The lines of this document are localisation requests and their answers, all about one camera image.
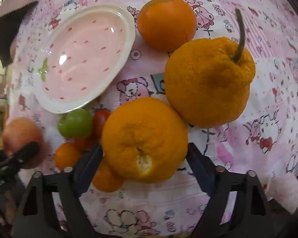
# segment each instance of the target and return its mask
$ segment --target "strawberry-patterned plate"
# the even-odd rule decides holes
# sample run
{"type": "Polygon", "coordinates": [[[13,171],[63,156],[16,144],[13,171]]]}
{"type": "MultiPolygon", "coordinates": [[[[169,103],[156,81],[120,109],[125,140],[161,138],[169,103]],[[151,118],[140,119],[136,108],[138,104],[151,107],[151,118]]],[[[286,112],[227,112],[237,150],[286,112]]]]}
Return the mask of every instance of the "strawberry-patterned plate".
{"type": "Polygon", "coordinates": [[[67,113],[98,97],[126,63],[134,39],[134,18],[116,5],[88,7],[62,21],[36,60],[41,106],[67,113]]]}

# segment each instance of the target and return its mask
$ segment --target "green fruit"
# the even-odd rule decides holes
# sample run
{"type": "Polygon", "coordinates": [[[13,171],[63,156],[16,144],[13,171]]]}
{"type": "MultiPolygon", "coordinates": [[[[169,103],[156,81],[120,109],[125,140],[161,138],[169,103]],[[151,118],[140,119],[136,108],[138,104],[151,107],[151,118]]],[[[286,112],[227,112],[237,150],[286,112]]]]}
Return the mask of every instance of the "green fruit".
{"type": "Polygon", "coordinates": [[[58,122],[58,131],[65,138],[88,137],[93,131],[93,118],[85,109],[76,109],[58,122]]]}

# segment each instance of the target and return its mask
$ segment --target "brown stem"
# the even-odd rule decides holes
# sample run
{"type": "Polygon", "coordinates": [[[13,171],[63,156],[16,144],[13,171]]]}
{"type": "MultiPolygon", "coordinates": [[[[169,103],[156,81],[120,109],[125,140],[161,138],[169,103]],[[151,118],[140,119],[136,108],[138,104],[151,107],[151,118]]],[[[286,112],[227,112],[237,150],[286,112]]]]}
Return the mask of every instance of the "brown stem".
{"type": "Polygon", "coordinates": [[[235,8],[235,12],[236,12],[237,23],[240,28],[240,41],[236,49],[236,52],[232,57],[232,60],[235,63],[237,63],[242,56],[242,52],[245,46],[245,29],[244,29],[243,17],[242,17],[241,11],[238,8],[235,8]]]}

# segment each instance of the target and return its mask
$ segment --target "green leaf design on plate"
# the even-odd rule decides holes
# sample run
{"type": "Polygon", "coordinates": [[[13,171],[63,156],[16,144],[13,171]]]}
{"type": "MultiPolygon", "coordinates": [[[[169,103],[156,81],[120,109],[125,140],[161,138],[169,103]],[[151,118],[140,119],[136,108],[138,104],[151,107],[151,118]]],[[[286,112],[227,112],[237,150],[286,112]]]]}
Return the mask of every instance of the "green leaf design on plate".
{"type": "Polygon", "coordinates": [[[49,66],[47,65],[47,62],[48,62],[48,59],[45,58],[45,59],[43,60],[43,63],[42,63],[42,68],[40,68],[40,69],[37,70],[37,71],[39,72],[39,74],[41,75],[41,80],[42,80],[43,82],[46,81],[46,76],[45,76],[45,74],[47,74],[47,73],[48,73],[48,70],[49,70],[49,66]]]}

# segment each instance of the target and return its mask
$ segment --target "tablecloth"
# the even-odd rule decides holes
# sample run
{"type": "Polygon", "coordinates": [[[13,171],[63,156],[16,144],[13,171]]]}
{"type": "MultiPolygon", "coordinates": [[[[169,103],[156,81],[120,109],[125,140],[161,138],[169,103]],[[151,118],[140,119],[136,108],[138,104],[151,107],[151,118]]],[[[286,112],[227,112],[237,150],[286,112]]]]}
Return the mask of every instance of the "tablecloth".
{"type": "MultiPolygon", "coordinates": [[[[120,5],[134,16],[150,0],[41,0],[24,18],[16,38],[17,49],[10,96],[10,119],[34,120],[44,131],[48,155],[34,170],[22,170],[27,183],[34,171],[57,172],[53,153],[65,142],[56,125],[59,115],[44,110],[33,93],[37,51],[48,33],[75,11],[100,3],[120,5]]],[[[241,9],[246,48],[256,62],[256,76],[242,115],[234,122],[211,129],[188,125],[189,141],[216,165],[229,171],[256,171],[265,191],[273,176],[298,174],[298,16],[287,0],[184,0],[197,18],[197,38],[226,36],[238,42],[239,28],[234,8],[241,9]]],[[[113,111],[139,97],[164,95],[164,66],[171,53],[148,46],[138,30],[130,56],[107,90],[87,108],[113,111]]],[[[54,196],[58,217],[62,205],[54,196]]],[[[203,213],[209,197],[201,191],[187,162],[162,183],[126,181],[113,193],[92,185],[80,201],[93,227],[119,236],[170,235],[191,231],[203,213]]],[[[234,205],[230,196],[223,216],[228,221],[234,205]]]]}

